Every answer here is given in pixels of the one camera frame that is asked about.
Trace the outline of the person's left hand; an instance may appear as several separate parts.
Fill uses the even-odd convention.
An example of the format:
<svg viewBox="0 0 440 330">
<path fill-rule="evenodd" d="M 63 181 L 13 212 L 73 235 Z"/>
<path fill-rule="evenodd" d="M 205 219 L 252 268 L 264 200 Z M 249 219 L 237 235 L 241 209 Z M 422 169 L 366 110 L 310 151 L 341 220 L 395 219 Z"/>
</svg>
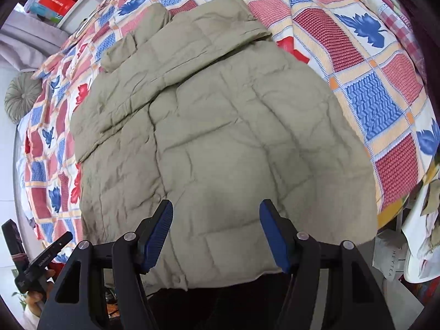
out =
<svg viewBox="0 0 440 330">
<path fill-rule="evenodd" d="M 51 293 L 51 290 L 54 287 L 54 282 L 53 282 L 53 276 L 55 275 L 55 271 L 54 270 L 47 270 L 45 272 L 45 278 L 46 278 L 46 298 L 49 298 L 49 294 Z M 26 302 L 26 306 L 28 307 L 28 309 L 30 310 L 30 312 L 37 316 L 40 317 L 41 313 L 42 313 L 42 308 L 40 308 L 40 303 L 43 301 L 43 295 L 38 292 L 38 291 L 28 291 L 27 295 L 25 297 L 25 302 Z"/>
</svg>

